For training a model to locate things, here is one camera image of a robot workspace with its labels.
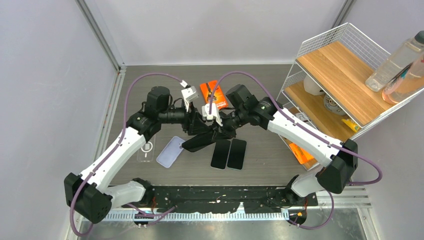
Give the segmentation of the bare black phone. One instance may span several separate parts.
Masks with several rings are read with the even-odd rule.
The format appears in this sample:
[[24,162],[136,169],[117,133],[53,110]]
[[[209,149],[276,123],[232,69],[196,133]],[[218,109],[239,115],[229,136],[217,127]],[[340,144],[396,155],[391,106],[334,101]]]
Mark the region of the bare black phone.
[[194,153],[197,152],[215,142],[218,140],[226,140],[228,137],[220,132],[216,132],[214,130],[211,130],[209,132],[198,134],[194,137],[192,137],[189,140],[186,140],[182,143],[182,148]]

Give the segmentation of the lilac phone case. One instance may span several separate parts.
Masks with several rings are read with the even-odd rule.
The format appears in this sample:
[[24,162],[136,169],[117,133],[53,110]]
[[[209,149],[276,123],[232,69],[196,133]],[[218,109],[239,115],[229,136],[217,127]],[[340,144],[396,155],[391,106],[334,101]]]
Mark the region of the lilac phone case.
[[174,136],[156,158],[156,162],[165,168],[170,168],[183,152],[184,139]]

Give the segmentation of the orange razor box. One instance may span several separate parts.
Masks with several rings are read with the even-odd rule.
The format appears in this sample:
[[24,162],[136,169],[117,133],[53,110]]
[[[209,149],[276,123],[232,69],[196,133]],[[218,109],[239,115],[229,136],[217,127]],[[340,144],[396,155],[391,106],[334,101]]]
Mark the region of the orange razor box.
[[210,99],[212,98],[213,103],[216,104],[218,109],[223,109],[228,107],[228,102],[226,100],[225,94],[217,82],[217,80],[212,80],[200,84],[199,87],[205,103],[209,103]]

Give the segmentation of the clear phone case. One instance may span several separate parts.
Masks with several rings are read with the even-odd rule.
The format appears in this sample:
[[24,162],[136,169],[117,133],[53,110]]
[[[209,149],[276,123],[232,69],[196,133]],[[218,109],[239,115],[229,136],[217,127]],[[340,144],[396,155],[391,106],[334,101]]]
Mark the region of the clear phone case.
[[137,151],[137,161],[139,163],[149,163],[155,157],[155,146],[156,146],[156,135],[154,135],[150,140],[148,140],[138,151]]

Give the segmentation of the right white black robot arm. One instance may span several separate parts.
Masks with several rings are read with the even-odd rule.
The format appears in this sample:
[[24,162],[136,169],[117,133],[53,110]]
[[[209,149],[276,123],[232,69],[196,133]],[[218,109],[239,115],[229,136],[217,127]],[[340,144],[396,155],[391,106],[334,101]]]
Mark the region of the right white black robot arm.
[[260,126],[301,147],[322,166],[317,172],[296,175],[290,180],[283,191],[288,203],[299,205],[309,194],[323,190],[342,193],[358,166],[357,156],[351,154],[358,152],[355,141],[341,141],[322,133],[270,97],[257,100],[245,85],[237,84],[225,95],[235,108],[221,122],[225,130],[234,132],[245,124]]

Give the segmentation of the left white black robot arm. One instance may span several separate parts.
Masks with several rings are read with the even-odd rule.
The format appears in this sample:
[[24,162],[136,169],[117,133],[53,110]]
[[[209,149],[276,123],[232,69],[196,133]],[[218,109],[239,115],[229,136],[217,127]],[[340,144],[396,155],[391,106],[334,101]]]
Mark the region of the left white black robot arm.
[[198,112],[192,103],[197,97],[195,88],[186,87],[181,94],[183,105],[175,108],[168,88],[153,87],[143,109],[129,117],[108,149],[80,174],[69,173],[65,177],[65,198],[71,211],[97,224],[113,208],[133,202],[148,207],[153,202],[153,193],[147,190],[146,181],[136,178],[113,187],[110,183],[128,159],[161,130],[162,124],[180,124],[188,135],[209,129],[206,122],[218,116],[216,105],[207,103]]

